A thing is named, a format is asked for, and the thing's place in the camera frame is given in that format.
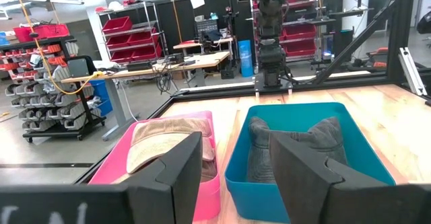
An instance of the wooden table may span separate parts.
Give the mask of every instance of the wooden table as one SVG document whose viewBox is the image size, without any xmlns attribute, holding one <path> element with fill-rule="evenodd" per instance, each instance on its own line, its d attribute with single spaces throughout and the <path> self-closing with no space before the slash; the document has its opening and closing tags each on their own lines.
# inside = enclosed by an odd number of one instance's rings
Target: wooden table
<svg viewBox="0 0 431 224">
<path fill-rule="evenodd" d="M 208 55 L 195 55 L 193 57 L 189 57 L 188 59 L 185 59 L 185 61 L 196 61 L 195 64 L 187 65 L 187 66 L 178 66 L 178 65 L 172 65 L 170 66 L 172 71 L 190 71 L 195 69 L 195 81 L 198 86 L 205 86 L 205 73 L 203 72 L 203 69 L 206 67 L 214 67 L 217 66 L 219 63 L 221 63 L 224 59 L 226 59 L 229 56 L 229 52 L 217 52 L 214 54 L 208 54 Z M 158 64 L 153 65 L 154 69 L 162 70 L 164 68 L 163 65 L 161 65 L 163 60 L 159 60 Z M 150 75 L 154 74 L 153 69 L 147 69 L 147 70 L 140 70 L 140 71 L 120 71 L 118 73 L 114 73 L 112 75 L 102 75 L 99 77 L 95 77 L 93 79 L 104 79 L 106 90 L 109 95 L 109 100 L 112 104 L 112 109 L 115 114 L 115 118 L 117 120 L 117 125 L 110 129 L 105 135 L 102 136 L 102 139 L 104 141 L 109 140 L 110 138 L 116 136 L 117 134 L 122 134 L 125 132 L 126 129 L 129 128 L 129 126 L 134 122 L 133 117 L 130 117 L 130 119 L 126 119 L 125 113 L 123 111 L 123 107 L 121 105 L 120 97 L 118 94 L 118 91 L 115 87 L 115 83 L 113 79 L 120 79 L 125 77 L 134 77 L 134 76 L 140 76 L 140 75 Z M 76 77 L 76 78 L 68 78 L 61 81 L 61 83 L 74 83 L 79 81 L 87 81 L 90 78 L 90 76 L 87 77 Z"/>
<path fill-rule="evenodd" d="M 222 210 L 217 218 L 198 224 L 257 224 L 238 216 L 226 189 L 224 172 L 242 123 L 251 106 L 341 102 L 372 145 L 396 183 L 431 182 L 431 145 L 428 131 L 431 108 L 425 100 L 396 85 L 353 87 L 294 92 L 256 97 L 237 97 L 173 104 L 163 116 L 211 110 L 221 176 Z"/>
<path fill-rule="evenodd" d="M 229 52 L 230 54 L 232 54 L 232 42 L 234 41 L 233 38 L 224 38 L 224 39 L 220 39 L 217 41 L 214 41 L 214 44 L 223 44 L 223 43 L 229 43 Z M 174 46 L 174 49 L 182 49 L 184 55 L 187 55 L 187 49 L 188 48 L 192 48 L 192 47 L 196 47 L 196 46 L 202 46 L 201 43 L 183 43 L 183 44 L 178 44 L 176 46 Z"/>
</svg>

